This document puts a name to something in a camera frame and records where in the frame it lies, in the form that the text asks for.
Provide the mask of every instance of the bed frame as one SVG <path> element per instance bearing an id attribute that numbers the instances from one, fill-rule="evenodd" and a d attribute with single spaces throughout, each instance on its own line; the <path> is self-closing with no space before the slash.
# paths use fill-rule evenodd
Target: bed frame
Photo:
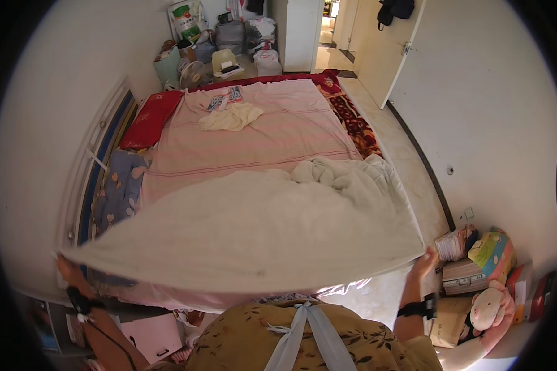
<path id="1" fill-rule="evenodd" d="M 72 165 L 62 202 L 57 246 L 79 247 L 95 238 L 92 203 L 103 187 L 111 153 L 119 146 L 137 111 L 138 102 L 124 78 L 97 112 Z"/>

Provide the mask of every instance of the pillow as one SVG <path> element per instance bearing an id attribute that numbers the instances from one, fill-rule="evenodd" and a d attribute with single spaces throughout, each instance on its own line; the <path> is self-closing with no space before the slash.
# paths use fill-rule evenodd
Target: pillow
<path id="1" fill-rule="evenodd" d="M 183 94 L 171 90 L 151 95 L 122 137 L 120 148 L 141 150 L 155 145 L 161 138 L 163 125 L 175 111 Z"/>
<path id="2" fill-rule="evenodd" d="M 508 273 L 517 262 L 512 240 L 497 227 L 492 227 L 472 245 L 468 257 L 482 269 L 487 282 L 496 279 L 502 285 L 505 285 Z"/>

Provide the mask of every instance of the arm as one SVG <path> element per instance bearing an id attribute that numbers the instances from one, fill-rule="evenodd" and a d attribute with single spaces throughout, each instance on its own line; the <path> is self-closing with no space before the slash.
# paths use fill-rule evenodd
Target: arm
<path id="1" fill-rule="evenodd" d="M 56 265 L 60 273 L 62 273 L 64 280 L 68 282 L 68 285 L 78 288 L 78 290 L 89 299 L 96 300 L 91 286 L 82 275 L 78 266 L 66 260 L 61 255 L 56 259 Z M 126 352 L 132 357 L 134 366 L 138 371 L 148 367 L 149 362 L 147 359 L 128 341 L 128 339 L 126 339 L 126 336 L 124 336 L 105 310 L 93 308 L 91 310 L 91 316 L 94 319 L 93 325 L 105 332 L 109 337 L 126 349 Z M 132 366 L 128 362 L 126 354 L 119 349 L 117 345 L 112 343 L 110 339 L 87 323 L 82 324 L 82 329 L 97 359 L 99 362 L 103 363 L 108 371 L 132 370 Z"/>
<path id="2" fill-rule="evenodd" d="M 408 303 L 423 300 L 421 297 L 421 283 L 429 272 L 433 270 L 436 260 L 437 256 L 431 248 L 427 248 L 425 254 L 417 260 L 413 269 L 406 276 L 406 285 L 402 292 L 399 309 Z M 398 317 L 394 322 L 394 335 L 400 341 L 407 341 L 423 335 L 423 317 Z"/>

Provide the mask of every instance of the white door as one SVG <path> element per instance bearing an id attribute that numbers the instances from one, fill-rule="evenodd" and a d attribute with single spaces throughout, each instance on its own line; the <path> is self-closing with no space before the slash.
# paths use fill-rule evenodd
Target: white door
<path id="1" fill-rule="evenodd" d="M 373 19 L 368 27 L 368 36 L 358 57 L 357 76 L 372 99 L 383 109 L 392 92 L 394 83 L 402 70 L 404 60 L 423 14 L 426 0 L 415 0 L 415 9 L 409 19 L 394 18 L 390 26 L 378 30 L 377 15 L 381 4 L 375 2 Z"/>

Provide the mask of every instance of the person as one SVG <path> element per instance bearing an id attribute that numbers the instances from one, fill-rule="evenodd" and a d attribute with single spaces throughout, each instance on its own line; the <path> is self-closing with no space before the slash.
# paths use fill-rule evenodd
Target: person
<path id="1" fill-rule="evenodd" d="M 436 260 L 427 249 L 416 261 L 406 277 L 400 308 L 422 301 L 421 282 Z M 62 256 L 56 264 L 70 286 L 96 300 L 76 265 Z M 430 338 L 423 334 L 421 315 L 399 316 L 391 331 L 343 306 L 312 298 L 261 302 L 232 307 L 217 317 L 181 363 L 149 365 L 105 310 L 92 308 L 91 315 L 93 325 L 126 350 L 136 370 L 442 370 Z M 82 326 L 107 371 L 132 370 L 125 352 L 92 326 Z"/>

